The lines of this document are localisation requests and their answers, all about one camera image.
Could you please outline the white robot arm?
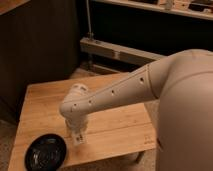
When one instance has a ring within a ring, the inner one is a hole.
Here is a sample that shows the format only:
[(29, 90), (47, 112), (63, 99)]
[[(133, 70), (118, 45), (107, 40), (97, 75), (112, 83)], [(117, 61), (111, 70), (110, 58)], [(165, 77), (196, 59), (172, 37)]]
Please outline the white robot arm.
[(213, 51), (180, 51), (93, 92), (75, 84), (59, 111), (79, 137), (89, 114), (153, 100), (156, 171), (213, 171)]

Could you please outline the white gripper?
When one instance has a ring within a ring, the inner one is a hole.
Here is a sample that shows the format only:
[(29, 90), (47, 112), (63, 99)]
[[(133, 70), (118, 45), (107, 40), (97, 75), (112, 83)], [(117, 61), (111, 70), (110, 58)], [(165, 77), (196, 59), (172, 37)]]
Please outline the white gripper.
[(87, 129), (88, 117), (78, 116), (74, 118), (68, 118), (65, 120), (65, 123), (72, 133), (84, 133)]

